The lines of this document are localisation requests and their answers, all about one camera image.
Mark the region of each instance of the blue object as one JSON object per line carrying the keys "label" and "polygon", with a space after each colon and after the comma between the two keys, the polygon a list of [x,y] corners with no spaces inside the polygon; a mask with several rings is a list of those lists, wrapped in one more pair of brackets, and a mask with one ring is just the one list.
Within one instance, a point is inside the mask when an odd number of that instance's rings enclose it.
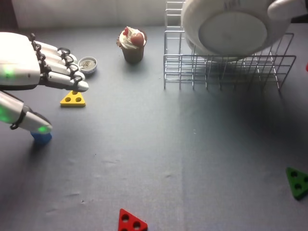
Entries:
{"label": "blue object", "polygon": [[34,138],[34,142],[39,144],[39,145],[45,145],[52,139],[51,133],[39,134],[39,133],[31,132],[31,135]]}

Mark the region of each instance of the metal wire rack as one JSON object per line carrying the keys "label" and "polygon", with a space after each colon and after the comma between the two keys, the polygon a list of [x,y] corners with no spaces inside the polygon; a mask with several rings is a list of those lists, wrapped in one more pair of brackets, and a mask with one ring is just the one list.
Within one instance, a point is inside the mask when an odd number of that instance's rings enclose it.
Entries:
{"label": "metal wire rack", "polygon": [[164,88],[167,82],[218,85],[242,85],[250,89],[258,84],[263,91],[269,84],[281,90],[296,60],[286,55],[294,34],[286,33],[279,41],[263,51],[238,61],[218,55],[197,55],[189,48],[180,24],[184,1],[166,1],[164,37]]}

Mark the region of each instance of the red object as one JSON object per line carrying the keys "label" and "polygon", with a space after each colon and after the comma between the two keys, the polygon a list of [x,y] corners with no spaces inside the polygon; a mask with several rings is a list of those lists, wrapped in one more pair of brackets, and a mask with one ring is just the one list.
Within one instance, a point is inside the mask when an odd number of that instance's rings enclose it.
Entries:
{"label": "red object", "polygon": [[128,28],[127,27],[124,29],[123,35],[125,35],[125,36],[128,35]]}
{"label": "red object", "polygon": [[128,211],[120,209],[118,231],[147,231],[148,225]]}
{"label": "red object", "polygon": [[137,47],[143,47],[144,38],[141,33],[138,33],[130,38],[131,43]]}

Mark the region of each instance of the circular hole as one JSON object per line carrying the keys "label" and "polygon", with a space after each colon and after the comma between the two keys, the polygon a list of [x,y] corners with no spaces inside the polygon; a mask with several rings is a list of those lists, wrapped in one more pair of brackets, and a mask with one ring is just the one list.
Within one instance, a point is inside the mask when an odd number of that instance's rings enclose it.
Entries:
{"label": "circular hole", "polygon": [[124,214],[122,217],[121,217],[122,221],[123,222],[128,222],[128,219],[129,219],[129,216],[127,214]]}
{"label": "circular hole", "polygon": [[300,190],[300,189],[302,189],[302,186],[300,184],[296,184],[295,189]]}
{"label": "circular hole", "polygon": [[297,172],[295,171],[291,172],[291,177],[297,177]]}
{"label": "circular hole", "polygon": [[140,229],[140,222],[139,221],[135,221],[134,224],[133,224],[133,227],[134,227],[135,230]]}

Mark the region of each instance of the triangle block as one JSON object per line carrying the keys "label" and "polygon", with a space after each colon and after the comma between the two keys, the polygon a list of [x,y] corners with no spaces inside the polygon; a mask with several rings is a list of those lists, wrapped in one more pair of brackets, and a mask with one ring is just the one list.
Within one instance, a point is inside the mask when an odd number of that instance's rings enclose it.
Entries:
{"label": "triangle block", "polygon": [[61,107],[84,107],[86,102],[80,92],[71,91],[60,101]]}
{"label": "triangle block", "polygon": [[296,200],[302,199],[308,193],[308,174],[294,168],[286,169],[292,195]]}
{"label": "triangle block", "polygon": [[120,209],[118,231],[147,231],[148,225],[128,211]]}

